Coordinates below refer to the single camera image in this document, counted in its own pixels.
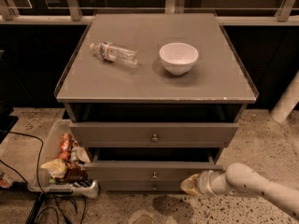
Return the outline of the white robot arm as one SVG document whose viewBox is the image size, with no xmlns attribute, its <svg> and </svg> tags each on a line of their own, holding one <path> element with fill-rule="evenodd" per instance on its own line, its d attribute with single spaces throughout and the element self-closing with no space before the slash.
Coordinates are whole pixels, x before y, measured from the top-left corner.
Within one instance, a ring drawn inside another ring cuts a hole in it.
<svg viewBox="0 0 299 224">
<path fill-rule="evenodd" d="M 184 180 L 182 189 L 209 198 L 259 196 L 299 220 L 299 189 L 278 182 L 285 173 L 294 183 L 299 180 L 299 127 L 290 122 L 298 103 L 299 72 L 271 112 L 252 119 L 246 126 L 243 142 L 248 147 L 242 154 L 250 165 L 234 162 L 224 171 L 205 170 Z"/>
</svg>

